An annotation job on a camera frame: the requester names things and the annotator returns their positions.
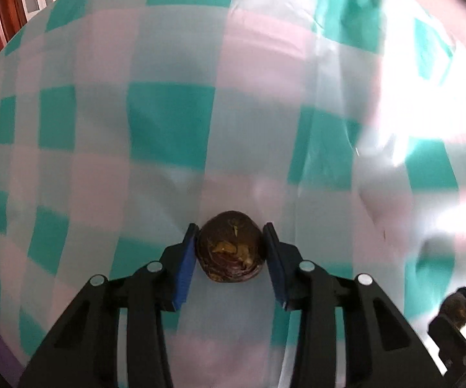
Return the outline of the wooden cabinet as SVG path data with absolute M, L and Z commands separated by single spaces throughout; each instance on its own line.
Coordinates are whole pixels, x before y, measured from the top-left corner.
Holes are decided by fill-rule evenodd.
M 0 0 L 0 51 L 27 24 L 22 0 Z

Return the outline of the dark brown round fruit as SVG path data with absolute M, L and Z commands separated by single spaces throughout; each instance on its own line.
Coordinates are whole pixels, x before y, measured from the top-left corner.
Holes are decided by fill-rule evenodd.
M 265 240 L 248 215 L 229 210 L 208 220 L 198 231 L 195 255 L 207 278 L 217 283 L 242 283 L 261 272 Z

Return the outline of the teal checkered tablecloth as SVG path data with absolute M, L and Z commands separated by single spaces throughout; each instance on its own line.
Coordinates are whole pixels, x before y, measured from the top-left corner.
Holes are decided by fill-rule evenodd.
M 466 286 L 466 43 L 423 0 L 57 0 L 0 52 L 0 364 L 227 210 L 424 341 Z

